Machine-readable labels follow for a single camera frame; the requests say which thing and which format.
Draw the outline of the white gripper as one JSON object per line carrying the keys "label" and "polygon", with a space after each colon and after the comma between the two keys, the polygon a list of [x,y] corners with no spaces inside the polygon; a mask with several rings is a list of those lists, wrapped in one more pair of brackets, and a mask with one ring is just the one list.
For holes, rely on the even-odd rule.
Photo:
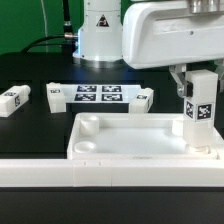
{"label": "white gripper", "polygon": [[124,16],[122,52],[135,69],[171,65],[177,95],[192,97],[186,64],[224,58],[224,11],[193,14],[186,0],[133,4]]}

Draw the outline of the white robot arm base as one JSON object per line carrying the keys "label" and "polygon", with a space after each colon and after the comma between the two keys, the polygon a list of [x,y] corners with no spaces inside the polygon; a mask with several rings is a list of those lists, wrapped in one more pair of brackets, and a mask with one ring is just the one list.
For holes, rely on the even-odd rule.
{"label": "white robot arm base", "polygon": [[121,0],[84,0],[84,22],[73,62],[92,68],[121,66],[122,31]]}

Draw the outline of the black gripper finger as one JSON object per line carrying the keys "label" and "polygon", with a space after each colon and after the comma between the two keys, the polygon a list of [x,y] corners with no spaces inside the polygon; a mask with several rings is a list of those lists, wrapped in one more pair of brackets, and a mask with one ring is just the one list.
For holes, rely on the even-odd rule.
{"label": "black gripper finger", "polygon": [[224,91],[224,59],[216,60],[215,64],[217,65],[215,72],[218,74],[219,91],[223,92]]}

